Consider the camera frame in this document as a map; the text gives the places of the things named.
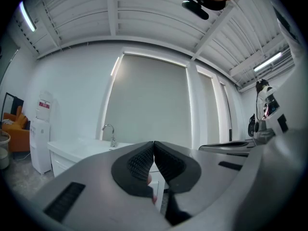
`orange sofa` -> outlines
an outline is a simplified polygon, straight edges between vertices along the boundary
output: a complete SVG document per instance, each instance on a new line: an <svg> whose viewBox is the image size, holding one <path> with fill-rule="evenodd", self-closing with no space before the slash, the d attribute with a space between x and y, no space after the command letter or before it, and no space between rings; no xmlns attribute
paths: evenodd
<svg viewBox="0 0 308 231"><path fill-rule="evenodd" d="M16 115L9 113L3 114L3 119L10 119L13 124L2 124L2 130L7 132L11 140L9 142L10 152L27 152L30 151L30 131L24 130L28 121L27 117L21 113L22 107L17 108Z"/></svg>

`white wall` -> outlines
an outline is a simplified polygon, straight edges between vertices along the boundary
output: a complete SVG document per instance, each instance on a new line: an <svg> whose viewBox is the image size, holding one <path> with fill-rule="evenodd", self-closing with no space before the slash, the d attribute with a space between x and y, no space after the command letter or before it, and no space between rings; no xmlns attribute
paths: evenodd
<svg viewBox="0 0 308 231"><path fill-rule="evenodd" d="M271 86L280 87L289 77L291 71L278 75L277 77L268 80ZM253 87L243 93L241 93L242 103L243 103L243 122L245 127L245 137L246 139L250 139L248 136L248 124L249 118L256 112L256 100L257 100L257 92Z"/></svg>
<svg viewBox="0 0 308 231"><path fill-rule="evenodd" d="M2 108L5 94L25 100L29 80L35 68L36 59L25 47L21 47L7 68L0 84L0 107Z"/></svg>
<svg viewBox="0 0 308 231"><path fill-rule="evenodd" d="M128 41L75 46L38 60L24 104L26 116L30 119L35 117L39 92L47 90L55 98L51 108L51 140L79 136L99 138L104 104L107 97L109 98L108 90L114 78L111 72L118 57L123 54L124 47L155 51L165 58L185 65L190 61L189 57L166 48ZM193 69L187 71L189 79L192 76L191 70ZM196 90L198 92L198 86L197 83L192 83L190 93ZM198 113L198 102L195 99L196 97L191 100L194 107L193 121L203 116ZM197 122L193 124L193 148L200 146L199 125Z"/></svg>

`ceiling light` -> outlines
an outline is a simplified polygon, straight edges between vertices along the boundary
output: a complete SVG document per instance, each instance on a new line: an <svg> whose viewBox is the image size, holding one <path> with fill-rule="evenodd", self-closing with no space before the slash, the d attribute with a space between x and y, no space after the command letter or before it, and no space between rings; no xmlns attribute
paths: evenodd
<svg viewBox="0 0 308 231"><path fill-rule="evenodd" d="M31 18L30 18L30 16L29 16L27 10L25 9L25 7L24 7L24 2L23 2L23 1L21 1L21 3L19 4L19 8L20 8L20 11L21 11L21 13L23 14L24 19L26 20L26 22L27 22L29 28L31 29L32 32L34 32L35 29L36 29L36 27L35 27L35 25L33 24L33 22L32 22L32 20L31 20Z"/></svg>
<svg viewBox="0 0 308 231"><path fill-rule="evenodd" d="M264 68L265 66L269 65L271 62L273 62L276 59L278 59L279 57L281 57L281 55L282 55L282 53L279 52L278 54L274 55L272 58L269 58L266 62L262 63L258 67L254 67L254 71L255 72L259 71L261 68Z"/></svg>

